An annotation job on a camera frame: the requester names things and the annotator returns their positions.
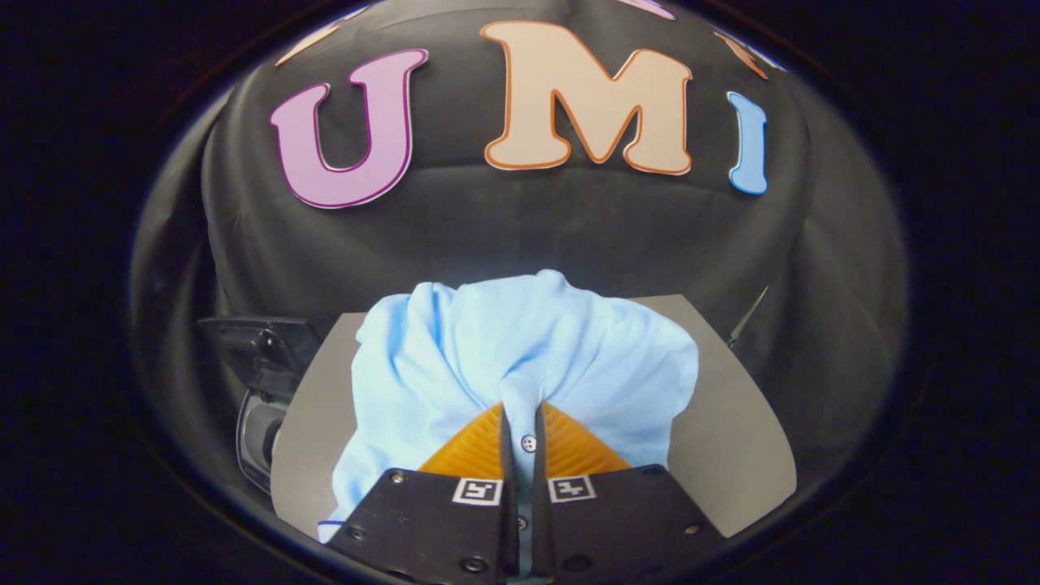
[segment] wrinkled cloth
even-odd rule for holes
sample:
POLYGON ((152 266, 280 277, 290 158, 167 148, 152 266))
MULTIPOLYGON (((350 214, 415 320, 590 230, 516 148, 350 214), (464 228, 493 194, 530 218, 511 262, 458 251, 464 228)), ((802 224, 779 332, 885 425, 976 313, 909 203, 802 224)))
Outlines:
MULTIPOLYGON (((574 288, 548 270, 458 290, 419 284, 381 300, 357 339, 358 428, 333 472, 338 508, 319 525, 322 542, 386 469, 417 469, 499 402, 522 515, 529 514, 535 456, 520 442, 535 435, 543 401, 632 466, 666 465, 672 418, 688 404, 698 373, 697 346, 681 327, 638 303, 574 288)), ((522 550, 529 534, 521 532, 522 550)))

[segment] black fabric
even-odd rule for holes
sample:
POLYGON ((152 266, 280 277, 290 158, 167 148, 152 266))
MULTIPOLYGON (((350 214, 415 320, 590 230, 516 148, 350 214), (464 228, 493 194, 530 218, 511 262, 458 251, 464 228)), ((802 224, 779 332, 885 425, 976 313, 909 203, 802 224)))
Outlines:
POLYGON ((726 337, 769 286, 734 352, 787 433, 799 488, 728 542, 739 546, 834 479, 889 399, 908 272, 891 194, 813 88, 771 68, 763 81, 691 14, 675 9, 673 23, 618 2, 500 7, 509 4, 448 11, 451 3, 438 3, 435 14, 425 3, 378 4, 278 69, 281 52, 271 53, 197 122, 160 174, 138 232, 132 312, 150 373, 146 397, 205 477, 269 510, 233 459, 242 389, 206 351, 196 319, 364 311, 424 280, 459 285, 552 268, 605 296, 682 292, 726 337), (576 146, 564 166, 508 173, 484 161, 502 129, 504 67, 500 47, 477 31, 511 18, 568 26, 610 72, 642 47, 686 63, 693 170, 651 176, 618 152, 597 166, 565 116, 557 132, 576 146), (688 33, 675 34, 680 26, 688 33), (414 154, 404 179, 356 208, 297 200, 270 112, 304 87, 331 83, 319 110, 322 148, 330 163, 353 163, 367 143, 363 94, 346 76, 409 48, 431 58, 412 76, 414 154), (727 179, 737 150, 727 91, 769 116, 761 197, 727 179))
MULTIPOLYGON (((607 296, 684 292, 728 333, 801 228, 808 134, 789 79, 763 81, 711 26, 680 15, 672 22, 598 0, 383 2, 281 67, 271 55, 232 93, 206 148, 209 235, 233 309, 364 311, 422 281, 458 286, 548 268, 607 296), (523 7, 504 7, 513 5, 523 7), (694 76, 686 90, 691 172, 641 173, 621 149, 603 164, 591 161, 558 105, 557 131, 574 145, 566 163, 526 172, 488 164, 484 149, 503 128, 505 68, 502 48, 479 30, 503 20, 564 25, 612 74, 640 48, 685 63, 694 76), (322 151, 332 166, 353 164, 368 144, 364 93, 347 76, 410 48, 427 49, 430 60, 412 74, 414 153, 404 178, 359 207, 298 201, 282 171, 274 109, 305 87, 330 83, 318 109, 322 151), (738 143, 728 91, 769 113, 771 186, 763 197, 729 184, 738 143)), ((622 143, 634 131, 631 125, 622 143)))

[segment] foam letter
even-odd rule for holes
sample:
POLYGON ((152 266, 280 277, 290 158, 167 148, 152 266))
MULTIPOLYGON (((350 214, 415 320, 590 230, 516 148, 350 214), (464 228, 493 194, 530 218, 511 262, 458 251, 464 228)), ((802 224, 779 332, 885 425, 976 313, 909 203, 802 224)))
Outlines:
POLYGON ((672 12, 669 12, 664 7, 661 7, 660 4, 654 2, 653 0, 618 0, 618 1, 628 4, 630 6, 635 6, 636 8, 643 8, 644 10, 648 12, 653 12, 662 19, 668 19, 670 21, 675 20, 675 17, 672 16, 672 12))
POLYGON ((278 148, 289 187, 315 207, 346 207, 375 199, 400 180, 412 157, 409 78, 426 60, 426 51, 411 49, 384 55, 350 74, 365 88, 368 154, 349 169, 333 169, 318 142, 318 104, 329 84, 304 90, 270 117, 278 128, 278 148))
POLYGON ((493 167, 546 169, 562 164, 571 145, 556 135, 554 100, 563 103, 589 157, 609 158, 635 115, 635 139, 624 156, 648 173, 682 175, 686 153, 686 82, 681 62, 640 49, 615 77, 570 30, 540 22, 498 22, 480 34, 505 53, 505 130, 485 150, 493 167))
POLYGON ((765 193, 765 112, 740 94, 728 92, 729 103, 736 108, 740 134, 740 154, 729 171, 729 182, 744 193, 765 193))

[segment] black metal plate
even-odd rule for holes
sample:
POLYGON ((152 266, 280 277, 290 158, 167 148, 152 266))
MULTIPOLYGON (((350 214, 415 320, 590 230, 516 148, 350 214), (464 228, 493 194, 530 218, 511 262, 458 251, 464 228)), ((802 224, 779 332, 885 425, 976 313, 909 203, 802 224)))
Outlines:
POLYGON ((504 581, 499 559, 504 484, 498 486, 498 505, 469 505, 452 501, 460 481, 465 480, 388 469, 329 546, 415 583, 504 581))
POLYGON ((549 515, 557 585, 668 581, 725 540, 660 465, 553 478, 547 486, 556 500, 549 515))

